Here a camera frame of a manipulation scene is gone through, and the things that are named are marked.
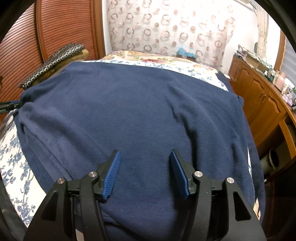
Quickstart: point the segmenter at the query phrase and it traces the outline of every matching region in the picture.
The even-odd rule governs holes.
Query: navy blue garment
[[[233,92],[233,89],[229,83],[229,81],[226,79],[226,77],[219,72],[217,74],[218,79],[223,82],[228,91]],[[243,105],[243,98],[240,97],[239,101]],[[250,160],[251,160],[251,167],[252,167],[252,179],[253,179],[253,184],[254,184],[254,189],[255,189],[255,200],[258,198],[259,201],[259,210],[261,212],[261,217],[260,217],[260,222],[262,223],[263,217],[264,217],[264,212],[265,212],[265,205],[266,205],[266,199],[265,199],[265,189],[264,189],[264,182],[263,182],[263,170],[260,164],[256,144],[254,142],[254,138],[252,136],[248,121],[246,117],[243,119],[244,121],[244,130],[246,133],[247,137],[247,143],[248,143],[248,148],[249,148],[249,155],[250,155]]]
[[[210,178],[233,177],[254,204],[245,117],[233,93],[165,69],[75,62],[21,100],[18,136],[45,191],[122,152],[101,204],[111,240],[180,240],[191,204],[178,196],[173,148]]]

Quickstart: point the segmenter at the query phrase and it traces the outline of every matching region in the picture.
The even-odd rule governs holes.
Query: ribbed blue pad
[[[120,163],[121,163],[121,152],[118,151],[112,161],[112,164],[109,168],[109,171],[104,181],[104,189],[102,192],[102,196],[104,200],[106,200],[107,197],[111,195],[111,192],[115,183],[115,179],[120,167]]]
[[[174,151],[171,151],[171,153],[170,153],[170,162],[172,164],[175,179],[177,181],[179,193],[183,197],[187,198],[190,195],[189,190],[188,190],[187,178],[185,176],[185,173],[184,173]]]

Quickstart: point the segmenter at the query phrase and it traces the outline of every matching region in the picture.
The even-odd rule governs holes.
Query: white wall
[[[250,4],[245,5],[239,0],[233,0],[231,4],[234,11],[236,27],[230,42],[226,46],[224,53],[222,72],[225,74],[228,73],[232,61],[232,56],[236,52],[238,44],[253,51],[254,44],[258,41],[258,21],[252,6]],[[112,48],[110,43],[107,19],[107,0],[102,0],[102,11],[105,50],[106,54],[109,54],[112,52]],[[270,59],[270,64],[272,64],[273,66],[275,64],[279,49],[279,40],[280,27],[276,24],[272,17],[269,16],[266,58]]]

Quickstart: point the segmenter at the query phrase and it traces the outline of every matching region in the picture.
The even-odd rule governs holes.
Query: metal pin
[[[234,183],[234,179],[232,177],[228,177],[226,179],[226,181],[229,182],[229,183]]]
[[[194,175],[197,176],[197,177],[202,177],[203,173],[200,172],[200,171],[196,171],[196,172],[194,173]]]
[[[63,178],[63,177],[61,177],[61,178],[59,178],[58,180],[57,180],[57,183],[58,184],[62,184],[62,183],[64,183],[65,182],[65,179]]]
[[[90,177],[95,177],[96,175],[97,175],[97,172],[90,172],[90,173],[89,173],[89,176],[90,176]]]

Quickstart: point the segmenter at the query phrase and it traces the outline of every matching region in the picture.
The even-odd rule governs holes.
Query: beige curtain
[[[111,46],[176,56],[221,69],[235,27],[229,0],[108,0]]]
[[[268,35],[268,13],[257,4],[257,18],[258,18],[258,30],[259,30],[259,38],[258,38],[258,49],[257,55],[260,58],[264,58],[266,55],[266,43],[267,43],[267,35]]]

